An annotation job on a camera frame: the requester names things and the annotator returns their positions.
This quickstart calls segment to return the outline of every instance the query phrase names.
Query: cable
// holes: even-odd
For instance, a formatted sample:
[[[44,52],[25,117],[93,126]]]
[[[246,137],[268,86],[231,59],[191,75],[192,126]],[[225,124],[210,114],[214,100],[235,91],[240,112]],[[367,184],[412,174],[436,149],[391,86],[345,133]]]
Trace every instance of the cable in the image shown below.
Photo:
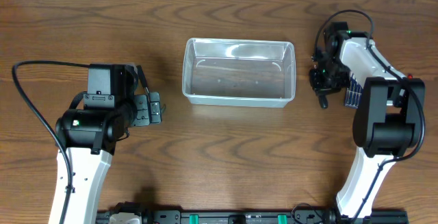
[[[294,221],[296,221],[298,224],[302,224],[302,223],[301,223],[299,220],[297,220],[297,219],[295,218],[295,209],[296,209],[298,206],[302,206],[302,205],[309,206],[309,207],[315,212],[315,214],[316,214],[318,217],[321,218],[321,221],[324,221],[324,219],[322,218],[322,216],[321,216],[318,212],[316,212],[316,210],[313,208],[312,205],[310,205],[310,204],[308,204],[308,203],[299,203],[299,204],[297,204],[297,205],[292,209],[292,218],[293,218]]]
[[[118,140],[116,140],[116,142],[118,142],[118,141],[122,141],[122,140],[125,140],[125,139],[127,139],[127,138],[129,137],[129,131],[128,131],[128,129],[125,130],[125,134],[126,134],[126,136],[125,136],[124,138],[119,138]]]
[[[18,81],[18,77],[16,76],[16,72],[17,72],[17,69],[19,68],[19,66],[26,65],[26,64],[57,64],[57,65],[62,65],[62,66],[78,66],[78,67],[85,67],[85,68],[88,68],[88,65],[68,63],[68,62],[56,62],[56,61],[50,61],[50,60],[30,60],[30,61],[19,62],[12,67],[12,78],[14,79],[14,84],[15,84],[16,89],[20,93],[23,100],[25,100],[25,103],[29,106],[30,110],[32,110],[32,112],[38,117],[38,119],[41,121],[41,123],[49,131],[50,135],[52,135],[53,139],[55,139],[56,145],[60,148],[60,152],[61,152],[62,157],[64,158],[64,161],[66,163],[66,168],[67,168],[66,198],[64,200],[64,206],[62,207],[61,219],[60,219],[60,224],[63,224],[64,219],[66,217],[66,213],[67,213],[68,201],[70,200],[70,195],[71,195],[71,192],[73,189],[73,172],[71,170],[70,160],[68,159],[67,154],[66,154],[66,148],[64,148],[63,144],[61,143],[61,140],[56,136],[56,133],[53,131],[52,127],[49,125],[49,123],[46,121],[46,119],[42,116],[42,114],[36,109],[36,107],[30,101],[29,97],[27,97],[23,88],[21,88],[20,82]]]
[[[374,187],[374,185],[377,182],[378,176],[381,174],[381,171],[383,170],[383,167],[388,164],[388,163],[392,163],[392,162],[401,162],[404,160],[408,160],[410,158],[412,158],[413,156],[415,156],[415,154],[418,153],[418,151],[421,149],[423,142],[424,142],[424,132],[426,129],[426,122],[424,120],[424,112],[423,112],[423,107],[422,104],[420,102],[420,100],[418,99],[417,94],[412,90],[412,88],[410,87],[410,85],[407,84],[407,79],[405,77],[401,78],[399,75],[397,75],[396,73],[394,73],[392,71],[392,66],[386,66],[382,60],[375,54],[375,52],[372,50],[372,45],[370,45],[370,38],[372,37],[372,33],[374,32],[374,21],[372,20],[372,18],[366,14],[365,12],[362,11],[358,11],[358,10],[342,10],[339,12],[334,13],[332,16],[330,16],[325,22],[324,24],[320,27],[320,29],[318,30],[318,35],[316,36],[316,40],[315,40],[315,52],[314,52],[314,56],[316,55],[316,51],[317,51],[317,46],[318,46],[318,38],[321,34],[321,31],[325,28],[325,25],[335,16],[337,16],[338,14],[341,13],[345,13],[345,12],[354,12],[354,13],[358,13],[358,14],[362,14],[364,15],[364,17],[366,17],[370,24],[371,24],[371,29],[370,32],[367,36],[367,40],[366,40],[366,48],[370,51],[372,57],[391,75],[393,75],[397,81],[402,85],[402,87],[412,96],[415,105],[417,106],[418,109],[418,114],[420,117],[420,134],[418,136],[418,141],[417,141],[417,145],[415,146],[414,150],[412,150],[412,152],[408,155],[399,157],[399,158],[393,158],[390,160],[386,160],[384,162],[382,162],[377,169],[377,173],[374,176],[374,179],[372,180],[372,183],[370,185],[370,188],[367,191],[367,194],[365,195],[365,197],[362,199],[362,204],[359,206],[359,209],[357,210],[356,214],[354,215],[354,217],[351,219],[350,223],[354,223],[357,219],[357,217],[359,216],[359,214],[361,213],[365,203],[367,202],[368,198],[371,195],[372,189]]]

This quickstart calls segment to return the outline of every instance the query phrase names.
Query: wood grain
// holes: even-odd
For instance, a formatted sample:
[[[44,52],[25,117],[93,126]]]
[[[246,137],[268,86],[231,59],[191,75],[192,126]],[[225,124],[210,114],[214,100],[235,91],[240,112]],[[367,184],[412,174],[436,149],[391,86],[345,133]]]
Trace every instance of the wood grain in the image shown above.
[[[412,160],[395,165],[374,202],[404,208],[412,223],[438,214],[438,0],[0,0],[0,223],[46,223],[56,148],[19,97],[10,74],[20,60],[135,62],[167,105],[161,125],[120,142],[99,203],[194,209],[330,206],[354,158],[343,94],[321,110],[307,79],[320,24],[335,11],[368,12],[380,52],[426,83],[427,132]],[[368,29],[356,15],[351,28]],[[284,109],[191,105],[181,93],[189,38],[286,40],[296,50],[296,98]],[[26,66],[23,88],[54,125],[87,73]]]

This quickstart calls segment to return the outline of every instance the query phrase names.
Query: black cable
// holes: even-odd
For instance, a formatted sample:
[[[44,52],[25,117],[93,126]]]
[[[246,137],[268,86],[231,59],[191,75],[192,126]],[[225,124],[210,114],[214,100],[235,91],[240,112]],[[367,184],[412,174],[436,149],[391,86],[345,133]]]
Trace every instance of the black cable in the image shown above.
[[[125,65],[125,70],[131,74],[132,80],[133,80],[133,86],[131,87],[131,90],[129,90],[130,95],[134,95],[137,87],[138,87],[138,74],[134,70],[135,66],[132,65]]]
[[[49,131],[50,135],[52,135],[53,139],[55,139],[56,145],[60,148],[60,152],[61,152],[62,157],[64,158],[64,161],[66,163],[66,168],[67,168],[66,198],[64,200],[64,206],[62,207],[61,219],[60,219],[60,223],[63,224],[64,219],[66,217],[66,213],[67,213],[68,201],[70,200],[70,195],[71,195],[71,192],[73,189],[73,172],[71,170],[70,160],[68,159],[67,154],[66,154],[66,148],[64,148],[64,146],[61,143],[61,140],[56,136],[56,133],[53,131],[52,127],[49,125],[49,123],[46,121],[46,119],[44,119],[42,114],[36,109],[36,107],[30,101],[29,97],[27,97],[23,88],[21,88],[20,82],[18,81],[18,77],[16,76],[16,72],[17,72],[17,69],[19,68],[19,66],[26,65],[26,64],[57,64],[57,65],[62,65],[62,66],[78,66],[78,67],[85,67],[85,68],[88,68],[88,65],[68,63],[68,62],[56,62],[56,61],[50,61],[50,60],[30,60],[30,61],[19,62],[12,67],[12,78],[14,79],[14,84],[15,84],[16,89],[20,93],[23,100],[25,100],[25,103],[29,106],[30,110],[32,110],[32,112],[38,117],[38,119],[41,121],[41,123]]]
[[[166,104],[163,104],[163,106],[161,107],[161,113],[164,114],[164,112],[166,111]]]
[[[362,14],[364,15],[364,17],[366,17],[370,24],[371,24],[371,29],[370,29],[370,33],[368,34],[367,40],[366,40],[366,48],[370,51],[372,57],[391,75],[393,75],[397,81],[402,85],[402,87],[412,96],[415,105],[417,106],[418,109],[418,114],[420,116],[420,134],[418,136],[418,141],[417,141],[417,145],[415,146],[414,150],[412,150],[412,152],[408,155],[399,157],[399,158],[393,158],[390,160],[386,160],[384,162],[382,162],[377,169],[377,173],[374,176],[374,179],[372,180],[372,183],[370,185],[370,188],[367,191],[367,194],[365,195],[365,197],[362,199],[362,204],[359,206],[359,209],[357,210],[355,216],[351,219],[350,223],[354,223],[357,219],[357,217],[359,216],[359,214],[361,213],[365,203],[367,202],[368,198],[371,195],[372,189],[374,187],[374,185],[377,182],[378,176],[381,174],[381,171],[383,170],[383,167],[388,164],[388,163],[392,163],[392,162],[401,162],[404,160],[408,160],[409,158],[412,158],[415,154],[418,153],[418,151],[421,149],[423,142],[424,142],[424,132],[426,129],[426,122],[424,120],[424,112],[423,112],[423,107],[422,104],[420,102],[420,100],[418,99],[417,94],[412,90],[412,88],[410,87],[410,85],[407,84],[407,79],[405,77],[401,78],[399,75],[397,75],[396,73],[394,73],[392,71],[392,66],[386,66],[383,61],[375,54],[375,52],[372,50],[373,45],[370,45],[370,38],[372,37],[372,33],[374,32],[374,21],[372,20],[372,18],[366,14],[365,12],[362,11],[358,11],[358,10],[342,10],[339,12],[334,13],[334,15],[330,16],[325,22],[324,24],[321,26],[321,28],[318,30],[318,35],[316,36],[316,40],[315,40],[315,52],[314,52],[314,56],[316,55],[316,51],[317,51],[317,46],[318,46],[318,38],[319,35],[321,34],[321,31],[324,29],[325,25],[336,15],[341,14],[341,13],[345,13],[345,12],[354,12],[357,14]]]
[[[116,140],[116,142],[118,142],[118,141],[122,141],[122,140],[124,140],[124,139],[127,139],[128,137],[129,137],[129,130],[128,129],[126,129],[125,130],[125,137],[124,138],[119,138],[118,140]]]
[[[313,208],[312,205],[310,205],[310,204],[308,204],[308,203],[299,203],[299,204],[297,204],[297,205],[292,209],[292,218],[294,219],[294,221],[296,221],[298,224],[302,224],[299,220],[297,220],[297,219],[295,218],[295,209],[296,209],[298,206],[303,206],[303,205],[309,206],[309,207],[315,212],[315,214],[316,214],[318,217],[321,218],[321,222],[324,221],[324,219],[322,218],[322,216],[321,216],[318,212],[316,212],[316,210]]]
[[[149,95],[148,82],[146,81],[146,76],[144,75],[142,66],[140,65],[137,66],[137,72],[138,72],[138,79],[142,83],[142,86],[145,89],[146,93]]]
[[[77,93],[77,95],[75,97],[73,97],[73,100],[70,103],[70,107],[68,107],[68,109],[76,109],[77,106],[79,105],[79,103],[82,101],[83,96],[87,94],[86,91],[81,91],[79,93]]]

